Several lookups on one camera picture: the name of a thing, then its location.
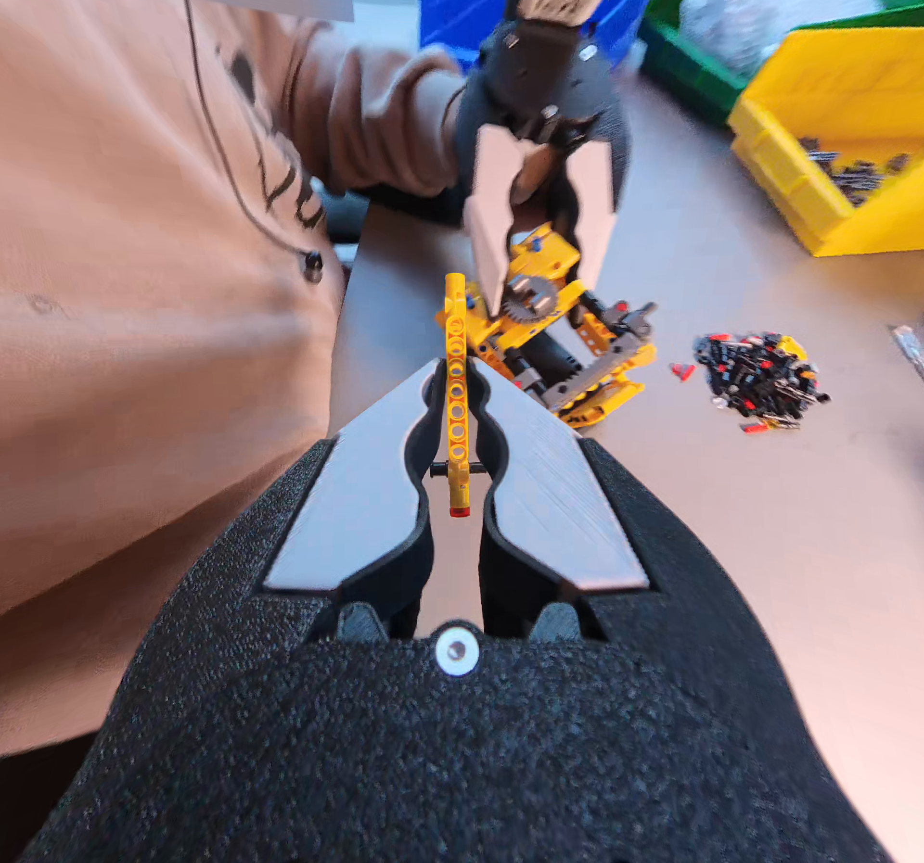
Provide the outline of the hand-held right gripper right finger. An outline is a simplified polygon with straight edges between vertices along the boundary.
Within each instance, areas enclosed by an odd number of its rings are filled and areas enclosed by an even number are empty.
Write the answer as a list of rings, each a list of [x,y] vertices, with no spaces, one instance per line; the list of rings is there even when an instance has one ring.
[[[649,591],[580,436],[478,359],[469,360],[469,395],[477,456],[491,479],[483,600],[504,615],[536,618],[547,603]]]

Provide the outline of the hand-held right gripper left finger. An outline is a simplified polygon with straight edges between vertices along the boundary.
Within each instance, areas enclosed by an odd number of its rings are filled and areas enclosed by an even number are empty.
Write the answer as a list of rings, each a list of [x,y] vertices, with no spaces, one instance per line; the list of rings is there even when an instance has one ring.
[[[445,362],[429,361],[335,436],[264,576],[267,592],[368,603],[392,618],[433,569],[423,477],[440,447]]]

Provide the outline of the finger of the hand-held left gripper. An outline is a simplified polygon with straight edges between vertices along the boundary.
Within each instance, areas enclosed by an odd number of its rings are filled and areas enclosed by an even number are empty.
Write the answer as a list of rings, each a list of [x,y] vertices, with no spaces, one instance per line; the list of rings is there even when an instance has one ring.
[[[569,242],[578,250],[578,278],[594,292],[616,226],[617,198],[611,145],[586,141],[565,161],[577,215]]]
[[[463,220],[471,241],[479,288],[488,315],[500,313],[510,265],[509,235],[513,207],[524,192],[535,188],[535,161],[540,146],[520,140],[507,128],[479,128],[470,193]]]

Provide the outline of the yellow toy robot model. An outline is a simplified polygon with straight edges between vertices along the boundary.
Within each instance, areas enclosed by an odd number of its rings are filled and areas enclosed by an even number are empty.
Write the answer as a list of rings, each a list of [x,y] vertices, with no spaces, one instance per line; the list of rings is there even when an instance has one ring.
[[[577,274],[578,249],[549,223],[513,243],[497,313],[479,284],[446,279],[436,315],[447,347],[487,364],[568,426],[583,430],[640,395],[630,373],[656,359],[656,303],[605,306]]]

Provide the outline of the yellow perforated beam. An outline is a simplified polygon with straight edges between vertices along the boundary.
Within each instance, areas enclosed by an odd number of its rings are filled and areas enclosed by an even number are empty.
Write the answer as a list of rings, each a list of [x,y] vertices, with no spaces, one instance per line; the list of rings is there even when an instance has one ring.
[[[464,275],[449,273],[445,278],[443,315],[447,455],[445,462],[431,465],[431,476],[446,477],[449,513],[454,519],[470,515],[467,300]]]

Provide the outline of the pile of small connector pins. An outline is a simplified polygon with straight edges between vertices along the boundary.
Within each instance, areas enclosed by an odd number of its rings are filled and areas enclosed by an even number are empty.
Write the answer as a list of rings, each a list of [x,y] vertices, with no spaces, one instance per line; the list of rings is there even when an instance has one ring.
[[[698,338],[693,351],[715,406],[737,413],[744,423],[764,420],[771,431],[798,430],[807,411],[831,401],[820,388],[817,367],[790,336],[714,333]]]

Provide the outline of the person's left forearm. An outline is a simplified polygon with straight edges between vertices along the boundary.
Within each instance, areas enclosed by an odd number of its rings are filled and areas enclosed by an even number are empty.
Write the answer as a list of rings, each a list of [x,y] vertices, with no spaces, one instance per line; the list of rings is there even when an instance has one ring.
[[[311,176],[338,192],[384,185],[419,197],[458,182],[456,61],[353,43],[315,20],[298,30],[281,117]]]

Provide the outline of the person's beige sweatshirt torso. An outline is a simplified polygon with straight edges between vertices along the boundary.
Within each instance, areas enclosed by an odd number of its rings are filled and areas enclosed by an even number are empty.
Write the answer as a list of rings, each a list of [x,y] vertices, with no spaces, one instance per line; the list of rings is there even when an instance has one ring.
[[[317,285],[237,207],[183,1],[58,3],[2,17],[2,757],[97,730],[190,564],[324,436],[345,289],[281,117],[304,22],[191,2],[237,186]]]

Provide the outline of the heap of dark connector pieces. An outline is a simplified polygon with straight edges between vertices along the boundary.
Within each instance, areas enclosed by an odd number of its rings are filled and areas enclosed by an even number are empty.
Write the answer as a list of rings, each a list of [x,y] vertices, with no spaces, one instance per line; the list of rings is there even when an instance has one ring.
[[[844,163],[840,152],[824,149],[818,138],[803,136],[797,141],[808,159],[854,208],[867,203],[873,194],[904,174],[915,157],[913,153],[900,152],[881,162],[858,158]]]

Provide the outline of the yellow plastic storage bin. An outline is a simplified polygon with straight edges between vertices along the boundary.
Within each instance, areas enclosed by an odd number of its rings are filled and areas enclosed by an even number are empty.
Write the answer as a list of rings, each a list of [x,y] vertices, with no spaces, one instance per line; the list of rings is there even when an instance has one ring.
[[[791,33],[727,119],[732,151],[815,257],[923,249],[923,30]],[[856,204],[801,140],[834,152],[833,169],[872,163],[882,183]]]

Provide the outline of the black sweatshirt drawstring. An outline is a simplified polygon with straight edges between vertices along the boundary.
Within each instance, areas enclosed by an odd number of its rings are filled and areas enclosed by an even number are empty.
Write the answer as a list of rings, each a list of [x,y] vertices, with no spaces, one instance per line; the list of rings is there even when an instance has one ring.
[[[212,144],[214,145],[215,152],[218,156],[219,165],[222,168],[225,179],[229,184],[229,187],[234,196],[237,207],[248,222],[271,244],[282,249],[288,254],[296,257],[299,260],[299,268],[301,269],[302,275],[307,282],[312,285],[317,285],[322,280],[324,262],[323,256],[316,250],[303,251],[302,249],[294,246],[289,243],[283,237],[273,233],[270,228],[265,226],[260,219],[253,214],[246,200],[243,198],[239,187],[237,186],[237,180],[235,178],[233,167],[229,161],[227,153],[225,152],[224,144],[222,143],[221,137],[218,134],[218,130],[215,126],[214,119],[207,103],[205,97],[205,91],[202,84],[202,70],[201,70],[201,61],[199,56],[199,47],[198,39],[195,31],[193,12],[191,6],[191,0],[182,0],[184,15],[186,18],[186,24],[188,29],[188,35],[190,39],[190,49],[191,49],[191,64],[194,85],[196,93],[199,100],[199,105],[202,112],[202,118],[205,121],[206,130],[209,133],[209,138],[211,139]]]

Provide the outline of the clear-handled small screwdriver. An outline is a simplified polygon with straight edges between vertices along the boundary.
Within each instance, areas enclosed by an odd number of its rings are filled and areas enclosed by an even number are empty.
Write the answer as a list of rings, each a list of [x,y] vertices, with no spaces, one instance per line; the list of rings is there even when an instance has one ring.
[[[902,325],[891,327],[890,334],[904,358],[923,381],[923,343],[918,331],[913,326]]]

